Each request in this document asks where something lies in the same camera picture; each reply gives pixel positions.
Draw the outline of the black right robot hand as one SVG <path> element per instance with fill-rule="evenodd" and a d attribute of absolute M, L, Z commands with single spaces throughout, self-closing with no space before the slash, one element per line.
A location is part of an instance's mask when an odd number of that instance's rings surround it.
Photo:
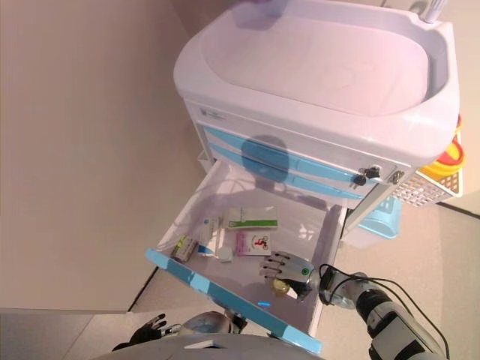
<path fill-rule="evenodd" d="M 268 281 L 282 281 L 304 301 L 312 292 L 319 294 L 319 267 L 292 253 L 273 252 L 259 265 L 259 275 Z"/>

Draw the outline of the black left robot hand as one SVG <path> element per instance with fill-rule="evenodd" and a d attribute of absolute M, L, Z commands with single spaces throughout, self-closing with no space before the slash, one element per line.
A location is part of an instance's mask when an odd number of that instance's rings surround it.
<path fill-rule="evenodd" d="M 131 336 L 130 342 L 133 344 L 141 344 L 158 340 L 167 335 L 174 334 L 180 327 L 180 324 L 167 325 L 166 314 L 161 313 L 138 328 Z"/>

